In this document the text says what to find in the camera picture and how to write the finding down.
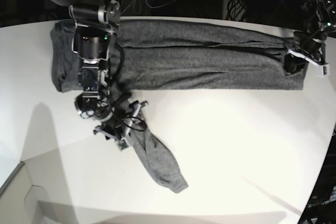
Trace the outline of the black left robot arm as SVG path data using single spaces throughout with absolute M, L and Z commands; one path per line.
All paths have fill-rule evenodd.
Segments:
M 294 74 L 311 64 L 316 76 L 325 77 L 330 74 L 325 43 L 328 35 L 335 32 L 335 0 L 302 1 L 308 15 L 305 29 L 294 32 L 293 41 L 287 45 L 283 67 L 287 73 Z

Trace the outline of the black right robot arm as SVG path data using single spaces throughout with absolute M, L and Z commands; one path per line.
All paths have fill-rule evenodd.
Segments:
M 116 100 L 111 88 L 117 82 L 125 60 L 123 49 L 116 44 L 120 4 L 115 0 L 51 0 L 69 8 L 75 21 L 71 50 L 79 57 L 79 84 L 82 94 L 75 99 L 77 113 L 83 119 L 98 120 L 94 134 L 114 140 L 121 150 L 134 144 L 131 132 L 145 122 L 140 118 L 145 102 L 135 101 L 128 109 L 121 103 L 131 97 L 126 92 Z

